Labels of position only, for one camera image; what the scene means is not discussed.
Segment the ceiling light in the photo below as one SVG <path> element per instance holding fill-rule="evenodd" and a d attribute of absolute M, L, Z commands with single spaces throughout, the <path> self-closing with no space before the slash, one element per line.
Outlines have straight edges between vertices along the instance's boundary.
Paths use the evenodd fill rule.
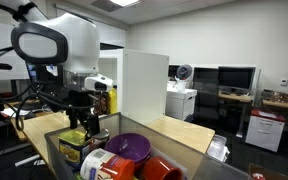
<path fill-rule="evenodd" d="M 134 5 L 140 2 L 140 0 L 111 0 L 111 1 L 123 7 Z"/>

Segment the purple bowl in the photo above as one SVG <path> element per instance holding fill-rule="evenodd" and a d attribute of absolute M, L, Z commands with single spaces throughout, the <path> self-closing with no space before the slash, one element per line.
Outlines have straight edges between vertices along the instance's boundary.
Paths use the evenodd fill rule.
<path fill-rule="evenodd" d="M 142 135 L 125 133 L 110 139 L 106 143 L 105 150 L 125 159 L 131 159 L 137 164 L 150 154 L 151 143 Z"/>

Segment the cardboard box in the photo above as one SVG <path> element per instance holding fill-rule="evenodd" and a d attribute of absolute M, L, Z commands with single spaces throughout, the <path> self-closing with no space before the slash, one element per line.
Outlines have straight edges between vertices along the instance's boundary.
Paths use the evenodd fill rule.
<path fill-rule="evenodd" d="M 249 164 L 248 172 L 251 177 L 254 173 L 260 173 L 265 177 L 265 180 L 288 180 L 288 177 L 284 174 L 279 174 L 274 171 L 267 170 L 263 168 L 262 166 L 256 165 L 256 164 Z"/>

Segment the orange cup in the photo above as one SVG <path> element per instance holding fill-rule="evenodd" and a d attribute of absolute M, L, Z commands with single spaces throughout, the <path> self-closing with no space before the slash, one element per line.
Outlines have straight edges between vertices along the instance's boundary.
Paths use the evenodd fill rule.
<path fill-rule="evenodd" d="M 145 180 L 182 180 L 181 169 L 172 166 L 160 156 L 150 158 L 144 166 L 143 178 Z"/>

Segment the wooden countertop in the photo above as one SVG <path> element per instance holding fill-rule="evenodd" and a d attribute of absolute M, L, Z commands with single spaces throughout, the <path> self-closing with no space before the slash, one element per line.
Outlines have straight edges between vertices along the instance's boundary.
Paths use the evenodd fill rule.
<path fill-rule="evenodd" d="M 224 98 L 224 99 L 231 99 L 231 100 L 237 100 L 237 101 L 241 101 L 241 102 L 251 102 L 252 98 L 251 96 L 237 96 L 236 94 L 222 94 L 222 93 L 218 93 L 218 97 L 220 98 Z"/>
<path fill-rule="evenodd" d="M 215 134 L 212 129 L 168 116 L 157 119 L 147 126 L 202 153 L 207 151 Z"/>
<path fill-rule="evenodd" d="M 46 164 L 48 164 L 49 161 L 44 135 L 69 127 L 69 124 L 68 117 L 65 113 L 53 113 L 24 121 L 24 134 L 39 152 Z M 203 153 L 206 152 L 215 134 L 214 130 L 170 117 L 163 117 L 153 121 L 148 127 Z"/>
<path fill-rule="evenodd" d="M 66 114 L 59 112 L 24 121 L 23 132 L 45 163 L 48 164 L 47 146 L 44 135 L 69 126 L 70 121 Z"/>
<path fill-rule="evenodd" d="M 273 102 L 273 101 L 263 100 L 263 104 L 269 105 L 269 106 L 288 108 L 288 103 L 285 103 L 285 102 Z"/>
<path fill-rule="evenodd" d="M 11 106 L 14 106 L 15 104 L 17 104 L 19 102 L 14 102 L 14 103 L 10 103 Z M 40 116 L 45 116 L 45 115 L 48 115 L 48 114 L 52 114 L 53 112 L 38 112 L 38 113 L 35 113 L 36 117 L 40 117 Z M 22 131 L 19 131 L 17 130 L 16 128 L 16 123 L 15 123 L 15 118 L 11 118 L 11 123 L 15 129 L 15 132 L 16 132 L 16 135 L 17 137 L 19 138 L 20 141 L 26 141 L 26 136 L 24 135 L 24 133 Z"/>

